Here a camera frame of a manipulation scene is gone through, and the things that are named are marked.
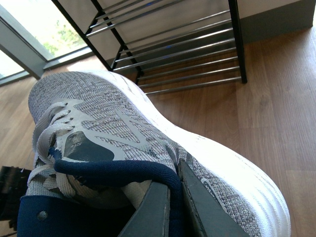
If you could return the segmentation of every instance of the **green foliage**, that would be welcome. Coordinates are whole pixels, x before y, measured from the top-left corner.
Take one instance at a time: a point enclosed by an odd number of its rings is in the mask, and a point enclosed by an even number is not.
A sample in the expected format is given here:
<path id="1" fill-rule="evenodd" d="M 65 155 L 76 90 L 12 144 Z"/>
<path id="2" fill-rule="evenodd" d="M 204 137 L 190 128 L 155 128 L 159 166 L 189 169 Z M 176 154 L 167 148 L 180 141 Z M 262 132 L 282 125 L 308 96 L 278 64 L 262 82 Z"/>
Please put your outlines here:
<path id="1" fill-rule="evenodd" d="M 60 56 L 70 51 L 81 48 L 85 43 L 68 22 L 55 24 L 52 30 L 51 40 L 45 41 L 43 46 L 53 55 Z"/>

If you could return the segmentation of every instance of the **white midsole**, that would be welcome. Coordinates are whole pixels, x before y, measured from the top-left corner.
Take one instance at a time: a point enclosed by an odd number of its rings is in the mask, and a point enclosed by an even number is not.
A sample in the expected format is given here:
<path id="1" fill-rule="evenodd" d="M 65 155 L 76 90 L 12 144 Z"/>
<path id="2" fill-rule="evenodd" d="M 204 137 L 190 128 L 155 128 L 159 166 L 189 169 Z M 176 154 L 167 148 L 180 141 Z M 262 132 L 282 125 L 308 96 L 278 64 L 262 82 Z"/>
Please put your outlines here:
<path id="1" fill-rule="evenodd" d="M 149 123 L 230 185 L 252 207 L 263 237 L 290 237 L 290 217 L 284 197 L 260 168 L 231 149 L 172 124 L 129 79 L 107 71 L 84 72 L 104 78 L 120 89 Z"/>

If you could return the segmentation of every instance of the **shoe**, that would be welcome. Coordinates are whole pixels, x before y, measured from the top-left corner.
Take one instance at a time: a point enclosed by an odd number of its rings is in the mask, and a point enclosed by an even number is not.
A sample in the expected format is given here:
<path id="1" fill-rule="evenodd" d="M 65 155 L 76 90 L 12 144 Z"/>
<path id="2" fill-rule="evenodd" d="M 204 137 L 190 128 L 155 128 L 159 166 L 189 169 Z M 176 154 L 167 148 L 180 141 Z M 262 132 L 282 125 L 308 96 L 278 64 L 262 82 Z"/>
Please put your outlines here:
<path id="1" fill-rule="evenodd" d="M 290 236 L 285 200 L 262 170 L 170 123 L 121 75 L 87 71 L 47 76 L 31 90 L 29 108 L 36 123 L 36 155 L 21 198 L 20 236 L 32 236 L 30 225 L 37 236 L 87 236 L 87 221 L 96 228 L 107 223 L 107 234 L 117 236 L 156 182 L 170 189 L 169 236 L 184 236 L 189 172 L 249 236 Z M 31 220 L 27 213 L 35 209 Z M 77 230 L 67 232 L 61 223 Z"/>

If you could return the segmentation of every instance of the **wooden floor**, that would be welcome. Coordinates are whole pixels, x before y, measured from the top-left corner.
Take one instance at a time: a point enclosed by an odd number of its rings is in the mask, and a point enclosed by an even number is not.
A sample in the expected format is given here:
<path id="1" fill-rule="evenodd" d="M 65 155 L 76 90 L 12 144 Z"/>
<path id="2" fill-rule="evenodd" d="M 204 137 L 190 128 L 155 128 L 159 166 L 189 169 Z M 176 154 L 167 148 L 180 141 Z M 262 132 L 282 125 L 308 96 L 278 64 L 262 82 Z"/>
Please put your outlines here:
<path id="1" fill-rule="evenodd" d="M 149 96 L 171 122 L 218 141 L 263 169 L 288 204 L 293 237 L 316 233 L 316 28 L 245 46 L 248 84 Z M 58 71 L 101 69 L 89 58 Z M 27 168 L 35 79 L 0 87 L 0 165 Z M 10 233 L 0 225 L 0 236 Z"/>

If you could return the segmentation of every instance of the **shoelace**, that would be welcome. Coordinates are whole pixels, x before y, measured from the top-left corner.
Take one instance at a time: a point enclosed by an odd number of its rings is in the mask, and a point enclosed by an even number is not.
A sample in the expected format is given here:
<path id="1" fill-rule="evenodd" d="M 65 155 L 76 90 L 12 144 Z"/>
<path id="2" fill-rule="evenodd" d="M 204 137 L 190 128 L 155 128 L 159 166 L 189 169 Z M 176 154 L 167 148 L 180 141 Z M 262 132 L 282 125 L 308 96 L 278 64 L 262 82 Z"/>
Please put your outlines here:
<path id="1" fill-rule="evenodd" d="M 64 196 L 71 198 L 75 195 L 75 192 L 68 183 L 66 175 L 55 172 L 54 159 L 52 156 L 48 156 L 49 148 L 51 147 L 53 137 L 56 135 L 56 133 L 69 132 L 74 129 L 73 126 L 67 124 L 73 118 L 65 118 L 65 116 L 70 113 L 68 110 L 63 110 L 67 104 L 68 103 L 65 102 L 57 102 L 52 104 L 40 117 L 35 126 L 32 145 L 33 152 L 36 154 L 36 156 L 34 160 L 34 170 L 29 176 L 28 186 L 36 175 L 48 170 L 50 171 L 50 174 L 56 175 L 56 183 L 61 193 Z M 62 110 L 55 115 L 52 115 L 52 112 L 56 109 Z M 36 167 L 38 159 L 44 162 L 44 165 Z"/>

